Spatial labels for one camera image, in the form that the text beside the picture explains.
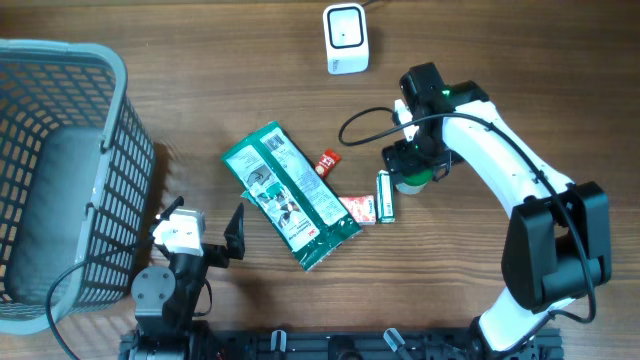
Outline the red white tissue pack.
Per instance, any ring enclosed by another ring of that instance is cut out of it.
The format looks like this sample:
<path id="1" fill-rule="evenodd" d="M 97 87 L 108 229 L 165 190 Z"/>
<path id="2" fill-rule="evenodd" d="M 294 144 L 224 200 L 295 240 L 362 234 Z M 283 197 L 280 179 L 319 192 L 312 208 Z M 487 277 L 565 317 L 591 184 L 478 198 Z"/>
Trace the red white tissue pack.
<path id="1" fill-rule="evenodd" d="M 358 224 L 374 225 L 377 222 L 376 205 L 373 195 L 340 197 L 339 200 Z"/>

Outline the red white packet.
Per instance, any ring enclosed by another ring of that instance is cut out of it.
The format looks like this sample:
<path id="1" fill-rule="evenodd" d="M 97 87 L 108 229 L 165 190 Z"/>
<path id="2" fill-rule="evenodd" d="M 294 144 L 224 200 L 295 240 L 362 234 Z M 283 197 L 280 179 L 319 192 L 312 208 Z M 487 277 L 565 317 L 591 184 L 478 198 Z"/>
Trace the red white packet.
<path id="1" fill-rule="evenodd" d="M 321 179 L 325 179 L 335 168 L 335 166 L 341 161 L 341 159 L 342 157 L 340 154 L 335 152 L 333 149 L 328 148 L 321 155 L 320 160 L 316 163 L 314 167 L 315 172 Z"/>

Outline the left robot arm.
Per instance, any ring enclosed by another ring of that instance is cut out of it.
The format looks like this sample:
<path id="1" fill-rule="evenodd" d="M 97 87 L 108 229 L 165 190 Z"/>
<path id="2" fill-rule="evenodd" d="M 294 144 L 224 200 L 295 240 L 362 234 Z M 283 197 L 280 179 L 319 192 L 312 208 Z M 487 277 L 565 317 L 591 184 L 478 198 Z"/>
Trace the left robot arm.
<path id="1" fill-rule="evenodd" d="M 245 254 L 244 206 L 238 205 L 225 231 L 223 245 L 202 241 L 206 230 L 204 213 L 184 206 L 177 197 L 158 213 L 149 239 L 169 265 L 149 266 L 140 271 L 131 287 L 135 301 L 135 330 L 121 338 L 121 359 L 223 359 L 224 346 L 213 335 L 198 312 L 211 267 L 227 268 L 232 259 Z"/>

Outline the small green white box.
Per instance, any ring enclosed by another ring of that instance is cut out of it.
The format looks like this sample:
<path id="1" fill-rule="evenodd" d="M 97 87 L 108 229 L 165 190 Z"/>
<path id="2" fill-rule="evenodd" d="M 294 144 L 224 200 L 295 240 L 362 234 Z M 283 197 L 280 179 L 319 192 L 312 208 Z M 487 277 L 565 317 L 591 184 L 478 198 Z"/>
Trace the small green white box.
<path id="1" fill-rule="evenodd" d="M 395 221 L 395 210 L 393 203 L 393 184 L 386 170 L 380 170 L 376 178 L 377 188 L 377 216 L 380 223 L 393 223 Z"/>

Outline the green lid jar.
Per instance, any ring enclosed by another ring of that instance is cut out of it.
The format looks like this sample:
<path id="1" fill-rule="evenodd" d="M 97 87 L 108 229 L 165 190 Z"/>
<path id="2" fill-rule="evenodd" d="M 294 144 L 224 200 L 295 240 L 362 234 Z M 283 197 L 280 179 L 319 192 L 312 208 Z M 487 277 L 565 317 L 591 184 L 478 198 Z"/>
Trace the green lid jar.
<path id="1" fill-rule="evenodd" d="M 424 187 L 432 180 L 432 171 L 424 170 L 420 173 L 403 177 L 401 181 L 395 185 L 395 188 L 403 194 L 414 195 L 421 192 Z"/>

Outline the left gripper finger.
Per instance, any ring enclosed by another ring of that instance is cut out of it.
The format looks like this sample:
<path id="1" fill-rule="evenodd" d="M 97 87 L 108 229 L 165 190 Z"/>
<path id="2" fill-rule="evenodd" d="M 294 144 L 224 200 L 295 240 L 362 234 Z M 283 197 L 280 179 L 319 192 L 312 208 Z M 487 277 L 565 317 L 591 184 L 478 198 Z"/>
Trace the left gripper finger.
<path id="1" fill-rule="evenodd" d="M 243 203 L 240 203 L 236 208 L 223 235 L 226 241 L 227 257 L 231 259 L 243 259 L 246 251 Z"/>
<path id="2" fill-rule="evenodd" d="M 178 196 L 165 210 L 156 215 L 156 220 L 168 220 L 171 214 L 179 207 L 184 205 L 184 198 Z"/>

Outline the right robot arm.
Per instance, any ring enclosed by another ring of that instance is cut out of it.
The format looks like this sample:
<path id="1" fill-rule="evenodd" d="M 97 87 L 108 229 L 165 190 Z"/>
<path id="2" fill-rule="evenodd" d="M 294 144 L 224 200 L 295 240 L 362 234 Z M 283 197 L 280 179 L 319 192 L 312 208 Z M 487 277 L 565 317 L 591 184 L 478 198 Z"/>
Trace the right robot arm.
<path id="1" fill-rule="evenodd" d="M 589 323 L 595 290 L 612 275 L 609 202 L 595 182 L 578 184 L 536 155 L 475 82 L 446 84 L 435 64 L 414 66 L 399 86 L 394 128 L 383 149 L 393 186 L 416 194 L 466 162 L 509 218 L 501 259 L 505 288 L 476 317 L 467 352 L 504 359 L 557 316 Z"/>

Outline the light green wipes packet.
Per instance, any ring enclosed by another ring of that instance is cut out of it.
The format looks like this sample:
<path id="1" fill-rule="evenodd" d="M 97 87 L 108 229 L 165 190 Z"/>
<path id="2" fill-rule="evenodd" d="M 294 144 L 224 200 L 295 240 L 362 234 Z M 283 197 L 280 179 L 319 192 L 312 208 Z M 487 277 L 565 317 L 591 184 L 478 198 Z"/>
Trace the light green wipes packet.
<path id="1" fill-rule="evenodd" d="M 251 204 L 253 204 L 254 206 L 258 206 L 256 200 L 253 198 L 253 196 L 250 194 L 249 191 L 245 190 L 242 194 L 241 197 L 248 200 Z"/>

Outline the long green white package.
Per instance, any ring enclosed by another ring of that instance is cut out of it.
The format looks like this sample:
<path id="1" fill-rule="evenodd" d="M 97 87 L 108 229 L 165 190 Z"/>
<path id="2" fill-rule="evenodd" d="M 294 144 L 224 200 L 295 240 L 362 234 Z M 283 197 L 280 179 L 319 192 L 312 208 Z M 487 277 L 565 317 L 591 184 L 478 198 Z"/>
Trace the long green white package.
<path id="1" fill-rule="evenodd" d="M 223 156 L 306 272 L 362 228 L 277 122 L 233 145 Z"/>

